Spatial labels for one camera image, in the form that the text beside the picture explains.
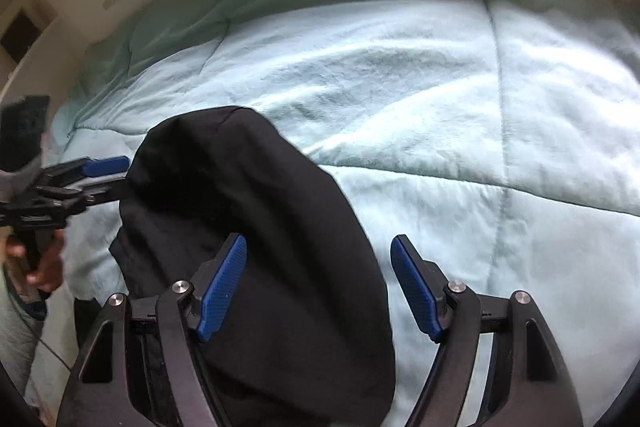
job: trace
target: textured blue pad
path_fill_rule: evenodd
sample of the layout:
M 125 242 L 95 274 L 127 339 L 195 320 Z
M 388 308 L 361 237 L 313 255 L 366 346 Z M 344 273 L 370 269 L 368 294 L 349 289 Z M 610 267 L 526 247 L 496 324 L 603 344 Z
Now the textured blue pad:
M 414 319 L 422 333 L 439 343 L 442 339 L 442 327 L 438 322 L 436 301 L 420 272 L 412 261 L 409 253 L 404 249 L 400 240 L 395 237 L 391 242 L 391 266 L 396 272 L 404 297 L 414 314 Z
M 196 328 L 202 342 L 208 341 L 222 326 L 245 264 L 246 240 L 239 235 L 202 298 L 201 318 Z
M 82 174 L 87 178 L 100 178 L 111 174 L 120 174 L 129 169 L 129 158 L 126 156 L 115 156 L 102 160 L 89 160 L 82 166 Z

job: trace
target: hand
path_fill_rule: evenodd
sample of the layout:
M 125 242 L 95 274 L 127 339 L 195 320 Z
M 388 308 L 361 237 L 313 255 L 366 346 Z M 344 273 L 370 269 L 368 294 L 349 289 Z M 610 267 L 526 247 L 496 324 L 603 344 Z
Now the hand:
M 26 274 L 24 282 L 45 292 L 52 292 L 62 285 L 62 257 L 60 253 L 65 246 L 65 234 L 62 230 L 54 230 L 49 246 L 42 252 L 38 268 Z M 26 255 L 24 245 L 15 235 L 6 240 L 4 250 L 7 257 L 21 259 Z

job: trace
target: black garment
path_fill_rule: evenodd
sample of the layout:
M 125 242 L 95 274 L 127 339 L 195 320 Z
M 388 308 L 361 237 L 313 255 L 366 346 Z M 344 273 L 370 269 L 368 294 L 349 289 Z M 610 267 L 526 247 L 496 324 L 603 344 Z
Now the black garment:
M 329 174 L 256 112 L 222 107 L 153 128 L 127 178 L 111 253 L 132 298 L 188 279 L 229 232 L 247 239 L 222 330 L 203 347 L 233 423 L 380 425 L 395 389 L 386 286 Z

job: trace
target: gray sleeve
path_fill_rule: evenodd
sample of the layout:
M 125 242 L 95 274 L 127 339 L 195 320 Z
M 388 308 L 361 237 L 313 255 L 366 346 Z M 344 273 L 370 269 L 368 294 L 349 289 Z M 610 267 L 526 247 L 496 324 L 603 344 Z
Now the gray sleeve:
M 44 322 L 30 317 L 11 299 L 0 271 L 0 361 L 18 392 L 24 394 Z

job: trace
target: bed sheet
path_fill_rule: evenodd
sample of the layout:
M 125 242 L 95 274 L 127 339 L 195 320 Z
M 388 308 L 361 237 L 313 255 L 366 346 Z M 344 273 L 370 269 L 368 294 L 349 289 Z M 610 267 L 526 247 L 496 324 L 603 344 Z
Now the bed sheet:
M 587 425 L 640 355 L 640 39 L 607 0 L 158 0 L 92 49 L 49 162 L 133 156 L 190 110 L 258 110 L 330 172 L 388 283 L 403 425 L 436 346 L 388 257 L 405 233 L 478 293 L 529 291 Z M 79 298 L 125 291 L 116 204 L 73 218 Z M 460 425 L 484 389 L 483 338 Z

